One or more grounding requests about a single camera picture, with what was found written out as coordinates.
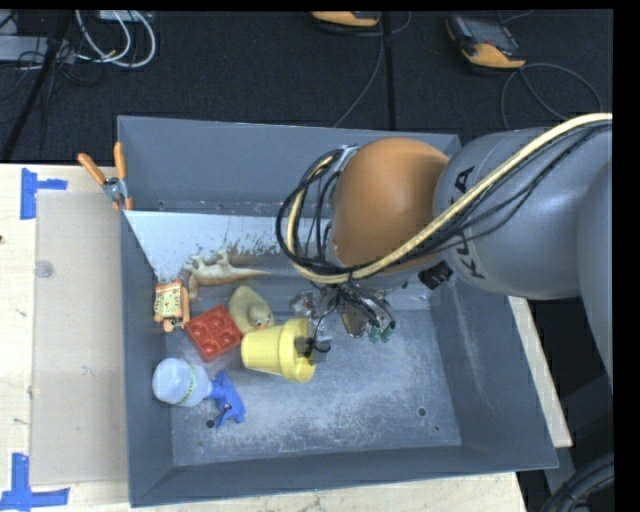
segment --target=red lego brick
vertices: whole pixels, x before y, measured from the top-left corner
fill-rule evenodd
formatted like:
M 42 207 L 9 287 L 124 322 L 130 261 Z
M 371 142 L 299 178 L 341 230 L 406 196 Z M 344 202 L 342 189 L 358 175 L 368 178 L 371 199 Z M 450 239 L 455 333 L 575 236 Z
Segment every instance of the red lego brick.
M 205 363 L 240 345 L 243 336 L 222 305 L 192 318 L 184 331 Z

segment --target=robotic arm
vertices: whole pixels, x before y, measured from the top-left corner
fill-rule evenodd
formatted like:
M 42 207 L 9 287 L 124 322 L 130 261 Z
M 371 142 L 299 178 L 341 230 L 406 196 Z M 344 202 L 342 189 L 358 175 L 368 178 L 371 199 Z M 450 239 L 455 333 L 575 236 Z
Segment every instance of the robotic arm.
M 335 295 L 356 337 L 393 329 L 385 296 L 415 274 L 429 287 L 455 273 L 504 295 L 582 296 L 611 377 L 611 129 L 610 114 L 589 114 L 490 134 L 450 160 L 402 137 L 339 148 L 284 201 L 278 241 L 303 277 Z M 315 184 L 305 243 L 299 219 Z

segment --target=white plastic bottle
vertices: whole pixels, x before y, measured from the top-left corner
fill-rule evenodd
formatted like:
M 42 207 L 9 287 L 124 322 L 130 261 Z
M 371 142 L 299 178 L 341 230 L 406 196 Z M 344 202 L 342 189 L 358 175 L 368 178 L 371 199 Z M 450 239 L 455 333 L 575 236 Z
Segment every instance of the white plastic bottle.
M 158 400 L 172 405 L 194 407 L 212 390 L 206 370 L 183 359 L 164 359 L 153 372 L 151 383 Z

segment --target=yellow-white cable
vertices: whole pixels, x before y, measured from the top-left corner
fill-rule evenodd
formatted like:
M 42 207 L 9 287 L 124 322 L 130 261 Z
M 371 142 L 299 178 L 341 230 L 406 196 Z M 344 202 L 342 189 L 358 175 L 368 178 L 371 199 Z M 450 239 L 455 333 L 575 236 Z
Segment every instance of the yellow-white cable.
M 405 242 L 403 245 L 398 247 L 395 251 L 389 253 L 385 257 L 363 267 L 359 270 L 354 271 L 353 273 L 345 272 L 342 274 L 335 275 L 323 275 L 316 274 L 315 272 L 298 265 L 297 263 L 292 263 L 293 267 L 296 271 L 304 278 L 325 284 L 341 284 L 348 281 L 349 277 L 352 276 L 353 279 L 363 279 L 365 277 L 369 277 L 370 275 L 375 274 L 381 270 L 384 270 L 386 267 L 399 260 L 410 251 L 415 249 L 418 245 L 424 242 L 427 238 L 429 238 L 433 233 L 435 233 L 442 225 L 447 222 L 449 219 L 458 215 L 460 211 L 466 208 L 472 201 L 474 201 L 480 194 L 482 194 L 485 190 L 487 190 L 493 183 L 498 181 L 500 178 L 505 176 L 509 171 L 511 171 L 517 164 L 525 160 L 531 154 L 536 152 L 545 144 L 548 144 L 553 139 L 563 135 L 564 133 L 573 130 L 579 126 L 587 125 L 590 123 L 598 123 L 603 121 L 611 121 L 613 119 L 612 114 L 603 113 L 603 114 L 586 114 L 580 117 L 576 117 L 574 119 L 570 119 L 569 121 L 565 121 L 564 123 L 551 128 L 550 130 L 544 132 L 529 144 L 524 146 L 519 151 L 516 151 L 511 157 L 509 157 L 506 161 L 492 170 L 489 174 L 487 174 L 483 179 L 481 179 L 474 187 L 469 189 L 465 194 L 463 194 L 456 202 L 451 204 L 446 210 L 444 210 L 438 217 L 433 219 L 422 231 L 416 234 L 413 238 Z M 310 176 L 314 176 L 322 167 L 326 165 L 326 163 L 322 163 L 316 167 L 314 171 L 311 172 Z M 289 213 L 288 223 L 287 223 L 287 239 L 286 244 L 287 248 L 295 254 L 295 249 L 293 247 L 293 219 L 298 210 L 300 209 L 302 202 L 302 191 L 298 193 L 295 198 L 295 201 L 291 207 L 291 212 Z

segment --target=toy dinosaur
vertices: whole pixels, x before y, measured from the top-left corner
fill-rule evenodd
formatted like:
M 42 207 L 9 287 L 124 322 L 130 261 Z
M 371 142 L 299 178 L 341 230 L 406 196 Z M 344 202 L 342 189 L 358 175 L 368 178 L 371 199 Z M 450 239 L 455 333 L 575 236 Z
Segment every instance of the toy dinosaur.
M 187 263 L 182 267 L 183 270 L 190 273 L 188 287 L 191 302 L 199 300 L 200 286 L 220 286 L 269 274 L 269 272 L 262 270 L 235 268 L 231 266 L 226 251 L 218 251 L 218 254 L 220 259 L 212 265 L 207 265 L 198 254 L 195 254 L 190 258 L 193 264 Z

